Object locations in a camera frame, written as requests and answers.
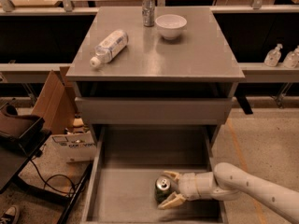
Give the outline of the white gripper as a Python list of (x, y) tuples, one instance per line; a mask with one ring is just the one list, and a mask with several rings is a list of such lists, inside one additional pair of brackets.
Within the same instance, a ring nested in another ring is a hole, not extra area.
[(210, 200), (217, 187), (212, 172), (207, 173), (183, 173), (163, 171), (163, 174), (178, 182), (178, 191), (173, 192), (158, 205), (161, 210), (171, 209), (184, 204), (187, 201)]

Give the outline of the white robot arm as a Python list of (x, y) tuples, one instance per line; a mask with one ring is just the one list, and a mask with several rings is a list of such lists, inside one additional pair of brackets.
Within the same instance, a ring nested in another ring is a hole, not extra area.
[(197, 200), (235, 200), (240, 192), (285, 218), (299, 224), (299, 193), (251, 175), (228, 162), (220, 162), (212, 172), (178, 173), (164, 171), (166, 178), (177, 184), (177, 189), (163, 200), (161, 210), (175, 208)]

